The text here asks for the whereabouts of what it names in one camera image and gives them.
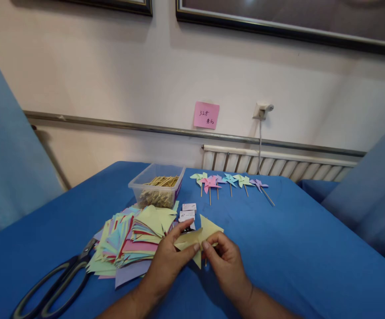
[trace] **black scissors handle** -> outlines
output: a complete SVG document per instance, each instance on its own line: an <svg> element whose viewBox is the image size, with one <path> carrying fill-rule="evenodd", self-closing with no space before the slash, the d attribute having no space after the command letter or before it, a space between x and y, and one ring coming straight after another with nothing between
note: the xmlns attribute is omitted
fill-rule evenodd
<svg viewBox="0 0 385 319"><path fill-rule="evenodd" d="M88 282L89 277L91 276L91 273L85 273L85 277L83 278L83 281L80 286L61 308L54 312L49 312L50 308L58 299L58 297L63 293L63 291L67 288L67 286L70 284L77 272L80 269L85 268L90 260L91 257L89 257L88 254L82 257L81 259L79 259L79 256L73 256L68 261L62 263L61 265L51 270L35 286L33 286L32 289L30 289L30 291L23 297L23 299L21 299L14 312L12 313L11 319L33 319L37 316L39 318L54 319L61 316L82 292L83 288ZM24 307L26 306L30 298L35 294L35 292L54 274L58 273L63 269L63 273L48 290L48 292L42 298L41 302L35 307L35 309L25 315L22 315Z"/></svg>

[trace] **stack of paper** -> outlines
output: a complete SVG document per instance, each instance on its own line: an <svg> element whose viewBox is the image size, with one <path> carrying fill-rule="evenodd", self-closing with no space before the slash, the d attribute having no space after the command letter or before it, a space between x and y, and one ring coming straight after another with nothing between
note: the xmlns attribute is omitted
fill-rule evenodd
<svg viewBox="0 0 385 319"><path fill-rule="evenodd" d="M168 208L131 206L114 215L94 236L98 242L87 272L94 272L99 279L115 278L115 287L145 274L176 214Z"/></svg>

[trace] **wall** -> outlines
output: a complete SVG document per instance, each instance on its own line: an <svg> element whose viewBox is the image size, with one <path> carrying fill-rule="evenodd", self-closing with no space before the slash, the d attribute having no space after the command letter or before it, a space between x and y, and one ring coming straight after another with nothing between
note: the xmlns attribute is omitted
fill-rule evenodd
<svg viewBox="0 0 385 319"><path fill-rule="evenodd" d="M194 129L208 101L216 132L258 136L259 100L275 105L267 139L368 151L385 133L385 56L178 23L174 1L153 5L150 19L0 0L0 68L22 108ZM198 139L44 124L73 185L115 160L201 161Z"/></svg>

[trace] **finger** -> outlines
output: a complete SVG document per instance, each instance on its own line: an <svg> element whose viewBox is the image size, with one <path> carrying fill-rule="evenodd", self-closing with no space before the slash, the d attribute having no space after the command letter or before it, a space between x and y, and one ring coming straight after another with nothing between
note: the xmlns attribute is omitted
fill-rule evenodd
<svg viewBox="0 0 385 319"><path fill-rule="evenodd" d="M174 243L175 240L178 239L178 237L181 235L181 232L187 228L188 226L190 226L192 223L194 222L194 219L191 218L191 219L188 219L184 222L180 222L179 224L177 224L168 234L167 234L167 238L170 240L171 243Z"/></svg>
<svg viewBox="0 0 385 319"><path fill-rule="evenodd" d="M212 265L213 269L216 269L218 263L222 259L219 257L218 253L215 251L212 245L209 244L207 241L203 241L201 245L203 246L204 252L206 253L206 257L209 259L209 262Z"/></svg>
<svg viewBox="0 0 385 319"><path fill-rule="evenodd" d="M223 251L228 250L229 248L234 248L235 244L221 231L217 231L216 233L210 235L207 238L207 242L211 245L218 243Z"/></svg>
<svg viewBox="0 0 385 319"><path fill-rule="evenodd" d="M177 253L181 268L195 256L199 249L200 244L196 243Z"/></svg>

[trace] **plastic storage box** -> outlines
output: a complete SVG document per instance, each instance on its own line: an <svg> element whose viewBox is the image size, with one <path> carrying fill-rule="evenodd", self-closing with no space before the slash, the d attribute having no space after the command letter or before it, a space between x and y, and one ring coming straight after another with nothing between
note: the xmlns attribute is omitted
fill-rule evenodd
<svg viewBox="0 0 385 319"><path fill-rule="evenodd" d="M134 191L136 202L140 208L148 205L173 208L181 189L184 173L185 167L182 166L153 163L131 180L128 187ZM173 187L144 185L158 176L179 176L179 178Z"/></svg>

